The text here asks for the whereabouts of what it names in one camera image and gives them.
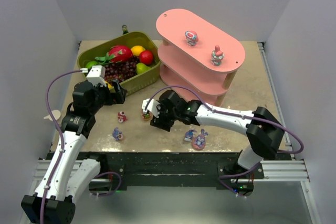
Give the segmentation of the pink hat figurine toy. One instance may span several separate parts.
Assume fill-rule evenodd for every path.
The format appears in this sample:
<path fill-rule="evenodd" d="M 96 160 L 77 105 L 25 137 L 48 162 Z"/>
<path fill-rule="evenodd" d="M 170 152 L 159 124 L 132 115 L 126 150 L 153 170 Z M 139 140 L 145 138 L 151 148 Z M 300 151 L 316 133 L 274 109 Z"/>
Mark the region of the pink hat figurine toy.
<path fill-rule="evenodd" d="M 224 53 L 221 51 L 219 45 L 215 45 L 215 48 L 211 54 L 212 64 L 215 66 L 220 66 L 223 59 L 224 59 Z"/>

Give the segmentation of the pink oval figurine toy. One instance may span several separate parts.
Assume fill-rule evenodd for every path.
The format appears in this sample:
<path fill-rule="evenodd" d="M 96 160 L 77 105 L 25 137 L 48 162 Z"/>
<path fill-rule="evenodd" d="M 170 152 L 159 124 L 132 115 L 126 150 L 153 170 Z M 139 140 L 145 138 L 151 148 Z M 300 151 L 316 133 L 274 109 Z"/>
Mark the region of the pink oval figurine toy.
<path fill-rule="evenodd" d="M 199 37 L 195 31 L 187 30 L 185 32 L 185 38 L 187 40 L 187 44 L 189 46 L 195 46 L 199 41 Z"/>

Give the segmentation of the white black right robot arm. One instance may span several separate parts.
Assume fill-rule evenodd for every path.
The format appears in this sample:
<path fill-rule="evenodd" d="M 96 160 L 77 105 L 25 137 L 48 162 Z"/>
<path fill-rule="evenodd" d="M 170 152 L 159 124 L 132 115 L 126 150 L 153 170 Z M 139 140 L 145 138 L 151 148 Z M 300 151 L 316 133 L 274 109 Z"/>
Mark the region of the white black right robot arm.
<path fill-rule="evenodd" d="M 281 124 L 264 107 L 254 111 L 225 109 L 201 100 L 186 101 L 173 90 L 165 91 L 157 100 L 144 100 L 142 110 L 153 115 L 152 126 L 165 131 L 180 121 L 186 125 L 220 127 L 246 136 L 249 145 L 236 161 L 245 170 L 264 159 L 274 160 L 284 136 Z"/>

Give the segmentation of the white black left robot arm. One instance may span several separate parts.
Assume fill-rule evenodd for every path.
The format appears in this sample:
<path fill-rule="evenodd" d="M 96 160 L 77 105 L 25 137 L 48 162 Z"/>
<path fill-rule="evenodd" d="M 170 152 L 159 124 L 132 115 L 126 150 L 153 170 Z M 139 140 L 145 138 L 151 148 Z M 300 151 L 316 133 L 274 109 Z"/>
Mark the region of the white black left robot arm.
<path fill-rule="evenodd" d="M 95 114 L 105 105 L 123 104 L 127 90 L 117 80 L 110 92 L 103 79 L 75 85 L 72 104 L 61 122 L 58 146 L 33 195 L 23 197 L 21 207 L 31 223 L 71 223 L 76 202 L 99 173 L 107 174 L 106 158 L 86 158 L 76 172 L 76 159 L 92 130 Z"/>

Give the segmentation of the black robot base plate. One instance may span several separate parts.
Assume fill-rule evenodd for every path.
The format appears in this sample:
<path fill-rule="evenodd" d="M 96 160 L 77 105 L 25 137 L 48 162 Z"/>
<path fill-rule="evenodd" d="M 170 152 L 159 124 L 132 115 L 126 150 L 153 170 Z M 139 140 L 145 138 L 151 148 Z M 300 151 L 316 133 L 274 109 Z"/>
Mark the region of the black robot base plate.
<path fill-rule="evenodd" d="M 238 153 L 226 152 L 80 152 L 77 160 L 102 161 L 103 175 L 90 183 L 93 191 L 109 187 L 215 187 L 224 189 L 218 178 L 239 174 Z"/>

